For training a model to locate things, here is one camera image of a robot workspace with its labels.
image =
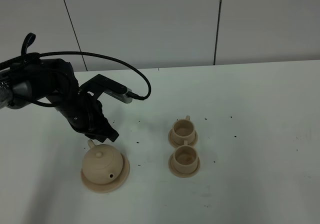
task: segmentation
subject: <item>tabletop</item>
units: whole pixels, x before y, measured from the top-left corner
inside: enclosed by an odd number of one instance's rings
[[[320,61],[141,72],[149,99],[99,98],[120,135],[105,144],[130,163],[126,182],[111,193],[82,184],[88,138],[54,108],[0,110],[0,223],[320,222]],[[83,84],[98,73],[147,93],[131,70],[75,75]],[[168,133],[187,115],[201,168],[178,178],[168,168]]]

